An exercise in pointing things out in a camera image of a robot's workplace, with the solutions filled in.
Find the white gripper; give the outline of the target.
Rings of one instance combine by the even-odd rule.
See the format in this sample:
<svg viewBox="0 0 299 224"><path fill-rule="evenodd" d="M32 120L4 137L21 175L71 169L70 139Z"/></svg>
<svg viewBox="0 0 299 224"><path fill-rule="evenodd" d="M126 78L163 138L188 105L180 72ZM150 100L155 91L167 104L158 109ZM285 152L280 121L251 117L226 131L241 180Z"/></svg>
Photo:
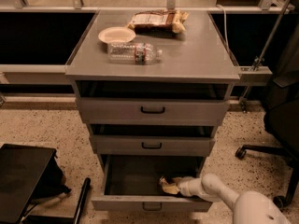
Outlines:
<svg viewBox="0 0 299 224"><path fill-rule="evenodd" d="M201 179L187 177L174 177L172 179L175 184L164 185L162 190L165 193L177 195L182 194L185 197L200 196L202 191Z"/></svg>

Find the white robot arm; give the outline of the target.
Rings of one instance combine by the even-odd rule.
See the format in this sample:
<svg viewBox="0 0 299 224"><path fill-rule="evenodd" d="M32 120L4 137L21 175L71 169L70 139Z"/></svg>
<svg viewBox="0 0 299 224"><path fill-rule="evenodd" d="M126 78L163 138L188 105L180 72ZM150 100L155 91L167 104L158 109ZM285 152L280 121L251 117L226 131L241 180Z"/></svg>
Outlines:
<svg viewBox="0 0 299 224"><path fill-rule="evenodd" d="M275 204L256 191L241 194L226 186L217 175L202 177L162 176L159 180L163 192L184 197L197 196L208 202L224 202L233 213L233 224L291 224Z"/></svg>

